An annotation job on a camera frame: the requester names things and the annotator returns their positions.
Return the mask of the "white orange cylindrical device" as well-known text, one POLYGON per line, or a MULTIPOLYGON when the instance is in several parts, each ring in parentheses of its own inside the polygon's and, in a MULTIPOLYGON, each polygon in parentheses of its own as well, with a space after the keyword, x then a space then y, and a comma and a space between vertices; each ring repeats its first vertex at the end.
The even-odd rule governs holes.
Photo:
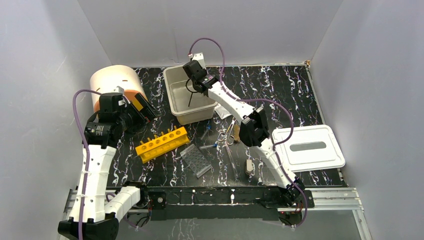
POLYGON ((135 94, 141 93, 147 100, 138 74, 126 65, 111 65, 96 71, 90 78, 90 89, 101 93, 114 93, 120 86, 125 90, 127 100, 134 103, 135 94))

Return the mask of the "blue capped tube upper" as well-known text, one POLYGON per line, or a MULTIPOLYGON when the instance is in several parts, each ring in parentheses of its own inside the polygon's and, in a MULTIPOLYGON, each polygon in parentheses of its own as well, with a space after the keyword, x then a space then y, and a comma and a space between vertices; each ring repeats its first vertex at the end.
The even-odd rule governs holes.
POLYGON ((211 121, 208 121, 206 128, 205 128, 205 131, 203 132, 203 134, 200 137, 201 140, 204 140, 208 136, 209 132, 211 131, 211 128, 212 128, 211 121))

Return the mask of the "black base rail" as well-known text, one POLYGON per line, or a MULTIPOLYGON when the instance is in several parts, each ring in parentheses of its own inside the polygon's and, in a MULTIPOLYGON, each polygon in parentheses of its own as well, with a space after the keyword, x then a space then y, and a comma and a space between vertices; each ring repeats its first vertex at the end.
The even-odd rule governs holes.
POLYGON ((303 218, 299 212, 315 207, 310 190, 305 190, 305 197, 288 203, 277 186, 145 186, 141 193, 143 199, 151 202, 153 221, 262 219, 298 224, 303 218))

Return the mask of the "white tub lid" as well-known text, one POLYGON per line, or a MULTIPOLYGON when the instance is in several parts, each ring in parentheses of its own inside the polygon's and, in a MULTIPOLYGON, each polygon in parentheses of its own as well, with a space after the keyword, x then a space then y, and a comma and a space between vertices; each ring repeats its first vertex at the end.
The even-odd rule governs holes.
POLYGON ((294 173, 336 169, 346 164, 334 132, 326 124, 294 127, 291 138, 277 145, 276 152, 294 173))

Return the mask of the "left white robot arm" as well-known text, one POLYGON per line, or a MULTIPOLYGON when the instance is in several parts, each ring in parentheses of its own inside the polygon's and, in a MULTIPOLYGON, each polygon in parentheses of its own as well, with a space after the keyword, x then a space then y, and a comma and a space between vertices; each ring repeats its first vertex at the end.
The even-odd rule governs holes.
POLYGON ((120 92, 101 93, 99 109, 78 123, 84 149, 82 170, 75 202, 69 217, 58 224, 57 231, 70 240, 114 240, 120 221, 133 208, 151 203, 146 184, 124 183, 115 197, 107 201, 107 181, 118 141, 124 133, 134 133, 156 118, 153 106, 137 92, 129 100, 120 92))

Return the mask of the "beige plastic tub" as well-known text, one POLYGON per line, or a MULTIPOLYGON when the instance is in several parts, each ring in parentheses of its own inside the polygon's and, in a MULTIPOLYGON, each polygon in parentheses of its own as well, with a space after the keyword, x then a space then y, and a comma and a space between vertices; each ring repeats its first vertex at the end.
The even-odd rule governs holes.
MULTIPOLYGON (((201 93, 193 95, 190 107, 188 107, 191 93, 186 90, 185 83, 189 78, 182 65, 165 68, 163 76, 171 113, 181 125, 213 118, 217 102, 201 93)), ((188 83, 188 88, 192 89, 191 81, 188 83)))

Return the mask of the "yellow test tube rack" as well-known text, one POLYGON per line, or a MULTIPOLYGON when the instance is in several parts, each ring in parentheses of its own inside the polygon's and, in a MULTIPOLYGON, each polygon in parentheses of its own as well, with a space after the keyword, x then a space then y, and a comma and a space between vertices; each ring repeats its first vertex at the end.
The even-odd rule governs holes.
POLYGON ((149 139, 148 142, 137 146, 135 151, 144 164, 189 142, 188 133, 182 126, 169 130, 166 134, 162 133, 161 136, 156 136, 154 139, 149 139))

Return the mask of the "wooden test tube brush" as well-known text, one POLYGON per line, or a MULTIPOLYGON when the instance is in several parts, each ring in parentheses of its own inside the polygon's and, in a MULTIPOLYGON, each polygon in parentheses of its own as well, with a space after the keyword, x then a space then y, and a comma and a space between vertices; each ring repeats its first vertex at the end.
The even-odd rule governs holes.
POLYGON ((240 139, 240 126, 239 125, 235 125, 233 127, 233 137, 234 137, 235 143, 239 143, 241 141, 241 139, 240 139))

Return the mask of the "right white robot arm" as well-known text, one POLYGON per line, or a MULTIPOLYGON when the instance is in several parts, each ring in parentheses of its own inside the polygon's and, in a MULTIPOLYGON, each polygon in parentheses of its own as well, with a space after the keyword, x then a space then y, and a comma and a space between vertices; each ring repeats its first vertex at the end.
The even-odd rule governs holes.
POLYGON ((221 76, 209 74, 199 61, 191 60, 182 68, 196 92, 219 103, 235 117, 240 125, 241 142, 256 152, 268 167, 281 191, 282 202, 288 207, 295 207, 302 202, 306 210, 308 198, 305 186, 277 153, 279 143, 270 135, 265 110, 251 106, 249 99, 236 96, 226 87, 221 76))

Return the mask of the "black wire ring stand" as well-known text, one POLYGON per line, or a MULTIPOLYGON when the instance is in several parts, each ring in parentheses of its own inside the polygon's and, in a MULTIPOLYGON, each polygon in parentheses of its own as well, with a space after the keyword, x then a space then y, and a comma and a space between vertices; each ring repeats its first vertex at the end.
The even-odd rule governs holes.
POLYGON ((187 104, 187 106, 188 107, 190 107, 191 106, 191 101, 192 101, 192 99, 193 99, 193 95, 194 94, 201 94, 202 92, 200 92, 200 91, 195 91, 195 90, 190 90, 189 89, 189 86, 188 86, 188 84, 189 84, 189 82, 190 82, 191 80, 190 79, 187 79, 186 80, 186 82, 185 82, 185 88, 186 88, 186 90, 188 91, 188 92, 190 92, 190 97, 189 97, 189 101, 188 101, 188 104, 187 104))

